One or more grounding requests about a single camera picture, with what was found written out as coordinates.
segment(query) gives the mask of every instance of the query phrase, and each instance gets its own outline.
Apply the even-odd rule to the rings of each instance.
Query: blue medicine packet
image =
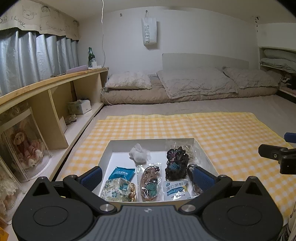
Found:
[[[108,180],[114,179],[114,178],[124,178],[128,181],[131,181],[131,179],[133,178],[134,172],[135,172],[134,168],[127,169],[124,167],[116,167],[112,172],[112,174],[109,176]]]

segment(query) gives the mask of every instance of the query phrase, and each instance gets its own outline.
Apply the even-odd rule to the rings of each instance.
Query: black clamp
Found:
[[[296,174],[296,148],[262,144],[258,148],[258,153],[261,157],[277,160],[281,174]]]

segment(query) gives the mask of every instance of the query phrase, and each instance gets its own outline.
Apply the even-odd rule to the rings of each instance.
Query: white wall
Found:
[[[296,50],[296,23],[268,23],[258,25],[258,46]]]
[[[141,18],[145,10],[158,22],[157,44],[153,47],[143,45]],[[80,65],[87,63],[89,46],[97,62],[103,64],[100,22],[100,16],[80,22]],[[162,69],[163,53],[220,55],[247,60],[250,68],[258,68],[255,26],[227,15],[194,8],[147,7],[106,13],[103,23],[105,66],[110,67],[110,72],[145,70],[155,73]]]

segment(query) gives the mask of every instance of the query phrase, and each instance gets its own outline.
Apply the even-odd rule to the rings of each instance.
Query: power cord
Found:
[[[105,62],[106,62],[106,55],[105,55],[105,51],[104,51],[104,47],[103,47],[103,43],[104,43],[104,26],[103,26],[103,11],[104,11],[104,0],[102,0],[103,2],[103,6],[102,6],[102,19],[101,19],[101,23],[102,23],[102,52],[104,55],[104,64],[103,64],[103,68],[105,68],[108,72],[108,76],[107,76],[107,81],[109,80],[109,70],[105,67]],[[103,98],[105,99],[105,101],[109,104],[109,105],[113,105],[111,104],[104,96],[103,94],[103,90],[105,87],[103,87],[102,89],[100,89],[100,94],[101,96],[103,96]]]

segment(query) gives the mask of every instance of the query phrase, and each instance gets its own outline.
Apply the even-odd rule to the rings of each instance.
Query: open box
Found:
[[[112,174],[115,167],[124,167],[124,168],[134,168],[135,174],[131,180],[137,186],[137,166],[134,160],[130,159],[129,152],[130,150],[139,143],[142,148],[149,150],[151,159],[149,163],[161,163],[161,176],[162,183],[165,181],[165,168],[167,167],[167,151],[170,149],[168,143],[186,143],[191,145],[196,151],[196,159],[198,160],[198,165],[208,172],[212,173],[215,176],[218,176],[216,169],[213,164],[199,145],[199,143],[194,138],[182,138],[182,139],[136,139],[136,140],[111,140],[107,145],[99,166],[103,171],[103,180],[102,182],[93,190],[93,193],[100,196],[101,191],[105,185],[105,182],[108,180],[109,176]],[[187,184],[187,189],[189,193],[192,191],[192,186],[190,183]],[[188,202],[186,200],[176,200],[176,201],[161,201],[161,202],[142,202],[141,198],[137,197],[137,202],[110,202],[117,208],[120,208],[121,205],[175,205],[179,207],[184,203]]]

